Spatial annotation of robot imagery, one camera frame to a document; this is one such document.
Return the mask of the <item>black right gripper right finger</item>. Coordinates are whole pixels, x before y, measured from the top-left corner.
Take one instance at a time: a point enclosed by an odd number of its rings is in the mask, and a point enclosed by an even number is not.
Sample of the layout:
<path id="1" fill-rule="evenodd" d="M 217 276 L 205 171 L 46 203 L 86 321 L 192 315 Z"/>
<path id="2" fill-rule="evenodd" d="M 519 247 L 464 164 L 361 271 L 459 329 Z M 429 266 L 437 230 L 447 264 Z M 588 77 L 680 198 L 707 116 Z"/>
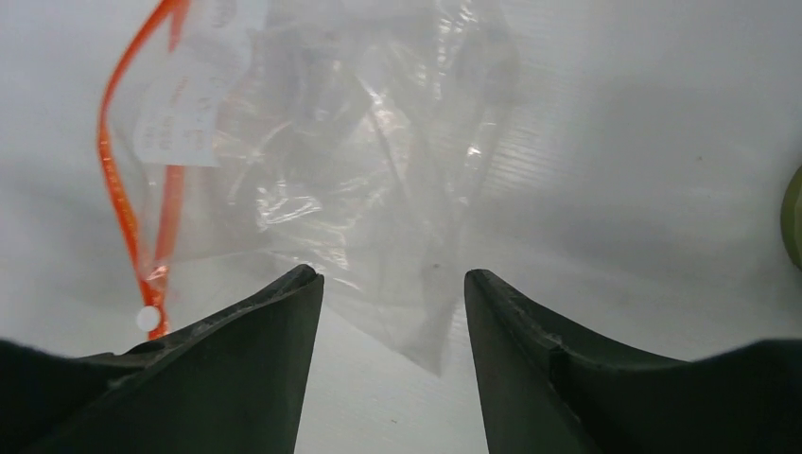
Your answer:
<path id="1" fill-rule="evenodd" d="M 492 453 L 797 453 L 801 343 L 683 361 L 609 339 L 488 270 L 464 303 Z"/>

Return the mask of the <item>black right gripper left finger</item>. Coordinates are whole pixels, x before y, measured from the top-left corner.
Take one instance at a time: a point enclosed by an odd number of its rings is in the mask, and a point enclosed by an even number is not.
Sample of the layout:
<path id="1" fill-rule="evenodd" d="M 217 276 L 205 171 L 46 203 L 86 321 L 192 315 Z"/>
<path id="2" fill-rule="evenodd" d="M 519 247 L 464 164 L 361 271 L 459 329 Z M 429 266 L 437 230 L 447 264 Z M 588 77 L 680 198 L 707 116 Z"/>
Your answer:
<path id="1" fill-rule="evenodd" d="M 5 453 L 291 453 L 324 278 L 298 266 L 128 352 L 1 344 Z"/>

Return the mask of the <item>clear zip top bag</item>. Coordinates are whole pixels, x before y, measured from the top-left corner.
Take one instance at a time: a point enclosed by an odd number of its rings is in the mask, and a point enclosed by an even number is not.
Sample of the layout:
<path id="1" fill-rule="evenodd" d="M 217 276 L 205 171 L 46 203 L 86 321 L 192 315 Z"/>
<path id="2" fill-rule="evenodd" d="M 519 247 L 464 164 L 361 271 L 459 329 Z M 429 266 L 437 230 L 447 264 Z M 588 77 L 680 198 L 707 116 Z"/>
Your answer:
<path id="1" fill-rule="evenodd" d="M 112 71 L 97 155 L 150 338 L 306 264 L 357 329 L 439 373 L 463 225 L 512 110 L 497 1 L 162 1 Z"/>

